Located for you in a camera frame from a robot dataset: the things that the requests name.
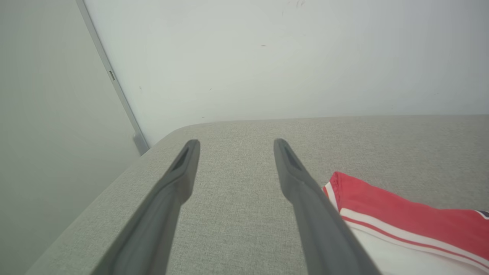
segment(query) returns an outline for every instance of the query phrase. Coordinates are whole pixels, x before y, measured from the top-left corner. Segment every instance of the red fabric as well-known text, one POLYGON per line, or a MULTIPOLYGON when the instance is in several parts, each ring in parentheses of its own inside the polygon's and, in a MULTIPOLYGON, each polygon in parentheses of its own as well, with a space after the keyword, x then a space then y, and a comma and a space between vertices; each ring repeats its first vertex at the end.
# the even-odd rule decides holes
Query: red fabric
POLYGON ((369 215, 489 260, 489 220, 474 210, 436 209, 410 202, 339 172, 333 174, 330 183, 339 211, 346 208, 369 215))

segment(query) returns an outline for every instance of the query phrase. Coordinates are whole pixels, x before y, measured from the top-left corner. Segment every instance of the metal frame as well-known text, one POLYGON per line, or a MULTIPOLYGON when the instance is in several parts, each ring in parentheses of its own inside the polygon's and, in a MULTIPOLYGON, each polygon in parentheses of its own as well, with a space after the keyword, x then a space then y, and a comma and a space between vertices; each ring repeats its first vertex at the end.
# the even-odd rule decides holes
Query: metal frame
POLYGON ((126 114, 129 118, 129 121, 131 122, 131 125, 134 128, 135 134, 133 135, 133 141, 136 144, 136 147, 140 155, 143 155, 144 153, 146 153, 146 151, 150 149, 150 147, 146 139, 144 138, 143 132, 141 131, 141 128, 137 123, 134 113, 131 110, 131 107, 129 106, 129 103, 127 102, 126 96, 124 95, 124 92, 122 91, 122 88, 119 82, 117 81, 117 77, 115 75, 114 70, 112 69, 107 54, 105 53, 104 47, 102 46, 102 42, 100 42, 100 38, 98 37, 97 31, 95 30, 95 26, 93 25, 93 22, 91 20, 89 11, 87 10, 87 6, 85 5, 85 1, 76 0, 76 3, 78 5, 78 8, 80 9, 80 13, 82 14, 83 21, 85 21, 85 25, 89 30, 89 34, 92 37, 93 43, 95 44, 95 48, 97 49, 98 55, 102 60, 102 64, 104 64, 105 70, 107 71, 107 75, 111 80, 112 85, 114 86, 115 92, 117 93, 117 96, 119 97, 119 100, 121 101, 122 106, 126 111, 126 114))

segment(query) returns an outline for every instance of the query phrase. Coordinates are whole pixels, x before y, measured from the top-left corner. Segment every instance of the folded clothing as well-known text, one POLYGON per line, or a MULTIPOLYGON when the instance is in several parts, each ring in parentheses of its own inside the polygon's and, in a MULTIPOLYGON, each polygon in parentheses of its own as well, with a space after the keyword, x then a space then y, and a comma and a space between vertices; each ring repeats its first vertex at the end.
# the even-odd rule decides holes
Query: folded clothing
POLYGON ((335 172, 323 191, 384 274, 489 274, 489 213, 437 209, 335 172))

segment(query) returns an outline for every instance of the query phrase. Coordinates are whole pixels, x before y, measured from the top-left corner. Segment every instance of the white wall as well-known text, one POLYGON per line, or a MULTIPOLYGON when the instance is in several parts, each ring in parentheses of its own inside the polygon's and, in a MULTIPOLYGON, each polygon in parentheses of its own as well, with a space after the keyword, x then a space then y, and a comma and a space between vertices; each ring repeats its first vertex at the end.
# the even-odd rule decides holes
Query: white wall
POLYGON ((486 0, 85 0, 149 143, 219 120, 488 114, 486 0))
POLYGON ((24 274, 133 161, 74 0, 0 1, 0 274, 24 274))

